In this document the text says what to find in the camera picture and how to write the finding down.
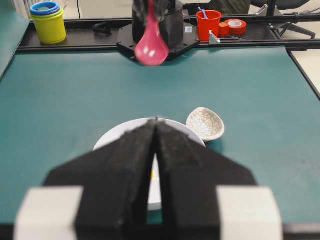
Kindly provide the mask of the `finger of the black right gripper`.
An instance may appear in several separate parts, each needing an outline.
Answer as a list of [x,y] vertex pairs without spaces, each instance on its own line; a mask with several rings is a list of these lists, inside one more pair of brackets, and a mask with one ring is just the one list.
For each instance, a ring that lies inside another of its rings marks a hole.
[[155,17],[158,22],[162,22],[168,13],[168,0],[154,0]]
[[136,11],[136,16],[143,25],[148,21],[148,0],[133,0],[133,7]]

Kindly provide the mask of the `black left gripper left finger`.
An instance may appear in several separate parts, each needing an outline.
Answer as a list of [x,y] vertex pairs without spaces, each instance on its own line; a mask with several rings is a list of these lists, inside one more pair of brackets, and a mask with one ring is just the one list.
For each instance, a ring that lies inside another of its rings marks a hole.
[[122,240],[147,218],[156,120],[52,169],[26,193],[16,240]]

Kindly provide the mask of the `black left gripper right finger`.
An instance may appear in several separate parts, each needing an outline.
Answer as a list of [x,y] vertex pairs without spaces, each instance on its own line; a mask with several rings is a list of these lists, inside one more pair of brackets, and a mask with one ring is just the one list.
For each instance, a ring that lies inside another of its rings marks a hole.
[[241,164],[156,124],[163,223],[174,240],[281,240],[269,187]]

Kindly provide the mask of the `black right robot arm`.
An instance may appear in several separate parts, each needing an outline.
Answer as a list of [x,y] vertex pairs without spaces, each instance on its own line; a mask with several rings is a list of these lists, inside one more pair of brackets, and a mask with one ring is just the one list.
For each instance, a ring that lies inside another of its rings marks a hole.
[[200,42],[179,0],[134,0],[131,24],[119,29],[117,46],[145,66],[159,66]]

